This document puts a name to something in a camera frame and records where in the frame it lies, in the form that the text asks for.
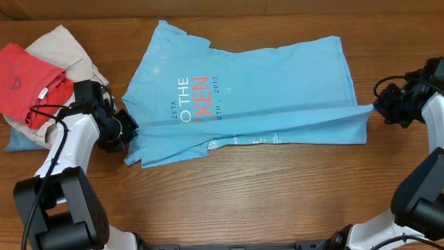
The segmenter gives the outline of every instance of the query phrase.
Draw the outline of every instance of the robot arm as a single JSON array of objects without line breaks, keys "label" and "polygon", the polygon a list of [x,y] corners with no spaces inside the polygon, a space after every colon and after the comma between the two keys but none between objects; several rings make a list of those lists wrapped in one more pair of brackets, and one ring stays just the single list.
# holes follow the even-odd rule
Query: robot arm
[{"label": "robot arm", "polygon": [[[403,235],[419,240],[444,238],[444,58],[429,59],[423,69],[391,78],[405,78],[407,82],[402,88],[389,84],[381,94],[375,91],[377,100],[373,105],[387,124],[406,128],[414,119],[425,123],[429,156],[400,184],[391,209],[335,233],[330,248],[371,250]],[[381,249],[394,249],[414,241],[404,238]]]},{"label": "robot arm", "polygon": [[[121,232],[108,224],[106,212],[86,178],[86,171],[96,142],[107,152],[121,151],[136,136],[137,124],[125,110],[114,114],[112,106],[103,100],[99,83],[74,83],[74,94],[76,102],[57,116],[66,124],[67,134],[64,126],[57,123],[57,137],[42,167],[34,178],[18,182],[14,189],[24,224],[34,200],[39,201],[28,231],[30,244],[34,250],[136,250],[141,243],[135,234]],[[46,176],[59,148],[57,165]],[[43,186],[44,179],[48,185],[38,197],[36,190]],[[68,204],[68,212],[47,215],[48,209],[64,202]]]},{"label": "robot arm", "polygon": [[444,148],[444,97],[435,93],[422,108],[422,118],[427,125],[429,153]]}]

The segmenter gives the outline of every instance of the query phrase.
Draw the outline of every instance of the pile of clothes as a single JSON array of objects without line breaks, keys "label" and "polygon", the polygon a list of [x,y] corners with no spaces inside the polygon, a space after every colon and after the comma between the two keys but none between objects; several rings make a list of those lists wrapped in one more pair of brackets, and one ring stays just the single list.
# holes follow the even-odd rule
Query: pile of clothes
[{"label": "pile of clothes", "polygon": [[[50,149],[57,135],[55,121],[30,111],[34,105],[75,102],[74,83],[108,80],[63,26],[43,35],[26,49],[8,44],[0,51],[0,113],[12,126],[6,151]],[[56,115],[59,108],[36,108]]]}]

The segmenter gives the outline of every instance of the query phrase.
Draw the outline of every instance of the wooden table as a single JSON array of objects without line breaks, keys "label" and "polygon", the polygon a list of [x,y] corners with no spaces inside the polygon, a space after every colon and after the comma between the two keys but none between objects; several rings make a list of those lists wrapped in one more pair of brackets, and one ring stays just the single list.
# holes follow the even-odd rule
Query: wooden table
[{"label": "wooden table", "polygon": [[[444,56],[444,16],[297,15],[171,18],[212,47],[238,52],[279,47],[328,35],[341,37],[359,104],[375,100],[377,80],[421,68]],[[0,22],[0,47],[23,47],[63,24],[110,80],[125,93],[150,42],[157,19]],[[5,153],[10,127],[0,122],[0,249],[18,249],[23,225],[12,198],[47,151]],[[425,125],[368,122],[364,145],[256,145],[225,147],[211,156],[141,169],[126,153],[94,149],[88,178],[110,223],[138,232],[148,243],[243,244],[328,238],[390,206],[398,184],[428,155]],[[426,248],[412,244],[410,249]]]}]

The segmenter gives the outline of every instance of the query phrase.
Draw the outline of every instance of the light blue t-shirt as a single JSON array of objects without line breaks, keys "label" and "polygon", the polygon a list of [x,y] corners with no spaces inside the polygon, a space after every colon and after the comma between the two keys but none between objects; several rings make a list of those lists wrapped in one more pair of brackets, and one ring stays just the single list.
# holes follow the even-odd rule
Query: light blue t-shirt
[{"label": "light blue t-shirt", "polygon": [[139,124],[127,164],[208,156],[227,144],[366,142],[339,37],[230,53],[160,21],[123,96]]},{"label": "light blue t-shirt", "polygon": [[30,151],[46,149],[32,140],[28,139],[23,133],[11,128],[11,138],[8,146],[5,148],[6,152],[14,151]]}]

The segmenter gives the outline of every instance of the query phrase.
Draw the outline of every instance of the clothing label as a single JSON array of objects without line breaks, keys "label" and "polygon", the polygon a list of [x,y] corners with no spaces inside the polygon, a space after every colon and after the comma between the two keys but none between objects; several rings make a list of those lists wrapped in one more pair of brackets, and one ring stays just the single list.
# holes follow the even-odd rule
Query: clothing label
[{"label": "clothing label", "polygon": [[44,88],[41,92],[40,92],[40,94],[39,94],[39,99],[40,100],[43,100],[43,98],[46,96],[46,94],[48,93],[48,91],[49,91],[49,89],[46,87],[46,88]]}]

